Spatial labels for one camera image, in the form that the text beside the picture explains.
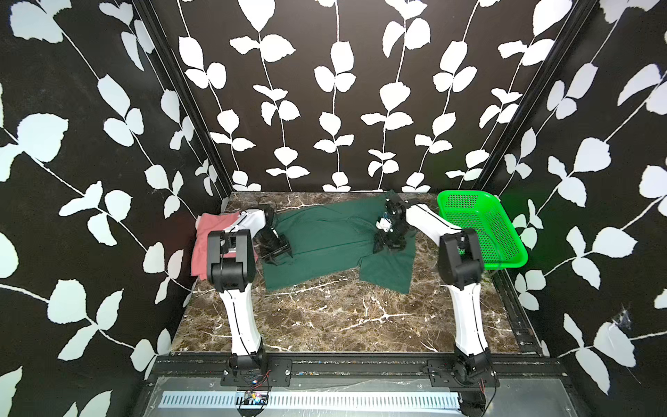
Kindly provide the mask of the dark green t-shirt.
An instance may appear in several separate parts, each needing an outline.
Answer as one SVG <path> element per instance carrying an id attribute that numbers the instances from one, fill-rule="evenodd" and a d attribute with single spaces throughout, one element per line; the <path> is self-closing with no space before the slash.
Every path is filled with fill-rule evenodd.
<path id="1" fill-rule="evenodd" d="M 406 295 L 413 277 L 415 232 L 406 234 L 404 250 L 373 251 L 376 222 L 394 195 L 389 191 L 279 214 L 275 229 L 287 238 L 292 254 L 262 264 L 266 289 L 276 291 L 358 267 L 361 281 Z"/>

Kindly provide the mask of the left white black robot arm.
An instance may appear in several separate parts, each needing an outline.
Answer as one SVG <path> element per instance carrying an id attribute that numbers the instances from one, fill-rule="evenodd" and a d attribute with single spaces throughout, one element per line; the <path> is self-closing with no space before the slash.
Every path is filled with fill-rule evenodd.
<path id="1" fill-rule="evenodd" d="M 274 208 L 259 205 L 243 210 L 229 227 L 207 236 L 207 281 L 222 298 L 228 315 L 232 335 L 229 367 L 235 373 L 265 374 L 269 368 L 251 292 L 256 273 L 255 243 L 260 245 L 260 259 L 270 264 L 281 255 L 292 254 L 288 239 L 274 224 Z"/>

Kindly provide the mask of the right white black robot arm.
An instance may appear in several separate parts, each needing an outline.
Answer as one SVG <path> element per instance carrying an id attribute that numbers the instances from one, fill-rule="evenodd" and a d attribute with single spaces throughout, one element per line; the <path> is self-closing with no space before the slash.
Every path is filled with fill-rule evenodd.
<path id="1" fill-rule="evenodd" d="M 378 217 L 376 229 L 375 253 L 384 248 L 404 250 L 410 229 L 418 229 L 437 244 L 438 272 L 450 292 L 456 325 L 453 376 L 462 386 L 484 382 L 492 373 L 492 361 L 480 311 L 485 264 L 477 231 L 446 221 L 425 203 L 399 196 L 385 199 L 385 211 Z"/>

